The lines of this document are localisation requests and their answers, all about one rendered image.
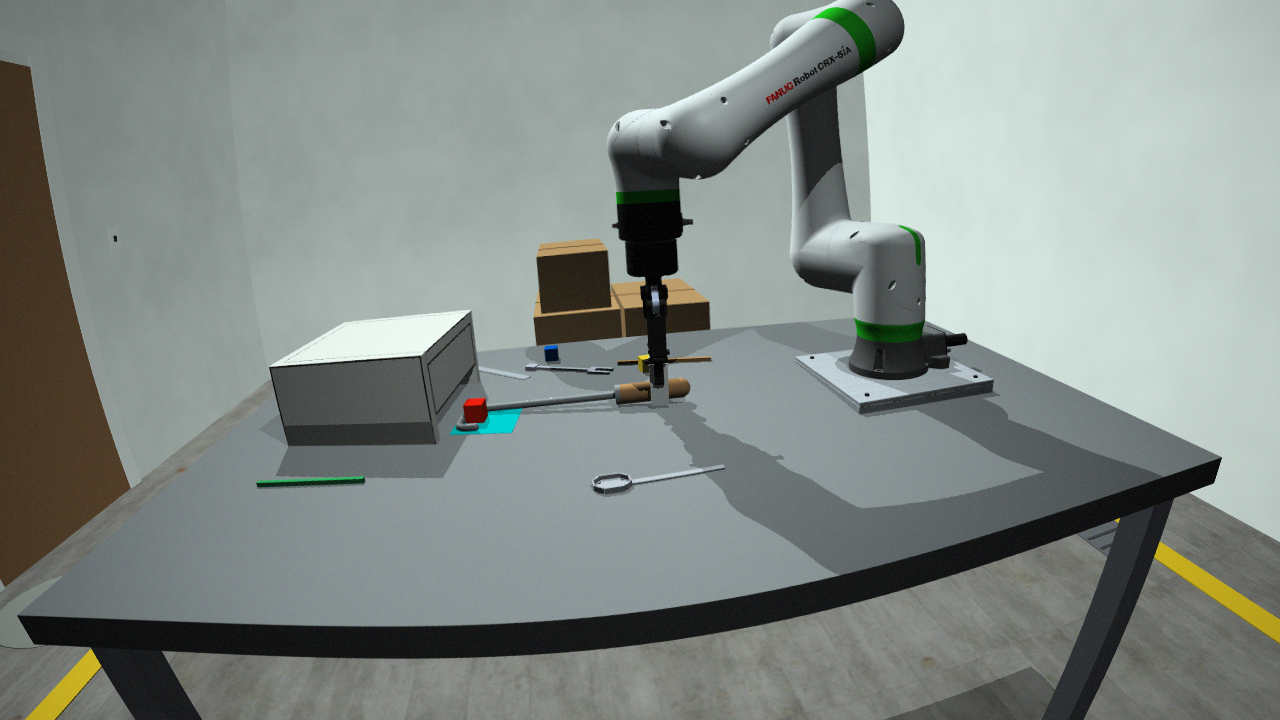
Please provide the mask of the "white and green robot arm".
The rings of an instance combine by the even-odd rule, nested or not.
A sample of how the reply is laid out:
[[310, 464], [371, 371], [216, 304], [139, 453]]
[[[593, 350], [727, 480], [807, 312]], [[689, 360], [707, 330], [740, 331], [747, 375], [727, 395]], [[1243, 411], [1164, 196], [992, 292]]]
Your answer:
[[849, 369], [906, 380], [928, 368], [948, 368], [950, 346], [968, 338], [924, 325], [923, 234], [908, 225], [851, 222], [844, 179], [837, 86], [890, 56], [904, 29], [892, 0], [837, 0], [780, 20], [771, 53], [719, 83], [667, 108], [621, 117], [607, 138], [618, 217], [612, 228], [620, 240], [681, 237], [692, 218], [682, 218], [678, 178], [719, 174], [786, 117], [790, 258], [808, 284], [854, 295], [858, 337]]

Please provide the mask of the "teal square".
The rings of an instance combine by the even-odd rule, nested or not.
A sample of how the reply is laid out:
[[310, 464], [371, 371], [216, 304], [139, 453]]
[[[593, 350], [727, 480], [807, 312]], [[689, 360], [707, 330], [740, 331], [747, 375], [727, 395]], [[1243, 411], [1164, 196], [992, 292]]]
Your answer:
[[484, 423], [477, 423], [477, 430], [458, 430], [454, 427], [449, 436], [512, 433], [521, 411], [522, 409], [490, 411]]

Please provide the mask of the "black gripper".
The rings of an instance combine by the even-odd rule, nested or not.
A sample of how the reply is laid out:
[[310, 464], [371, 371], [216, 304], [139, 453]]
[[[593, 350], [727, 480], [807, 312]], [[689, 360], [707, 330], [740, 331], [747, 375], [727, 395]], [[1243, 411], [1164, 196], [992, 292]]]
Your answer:
[[[652, 406], [669, 405], [669, 348], [666, 346], [668, 288], [662, 284], [660, 277], [678, 272], [677, 240], [646, 243], [625, 241], [625, 250], [628, 275], [645, 277], [640, 293], [646, 318], [649, 356], [645, 365], [649, 364]], [[666, 300], [659, 300], [662, 291]]]

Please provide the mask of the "green thin bar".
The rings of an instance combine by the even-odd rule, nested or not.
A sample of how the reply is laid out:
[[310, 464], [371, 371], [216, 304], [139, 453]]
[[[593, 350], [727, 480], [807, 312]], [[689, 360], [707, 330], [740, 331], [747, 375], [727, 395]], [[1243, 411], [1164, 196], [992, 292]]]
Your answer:
[[338, 478], [315, 478], [315, 479], [291, 479], [291, 480], [257, 480], [257, 487], [283, 487], [283, 486], [337, 486], [337, 484], [361, 484], [365, 483], [364, 477], [338, 477]]

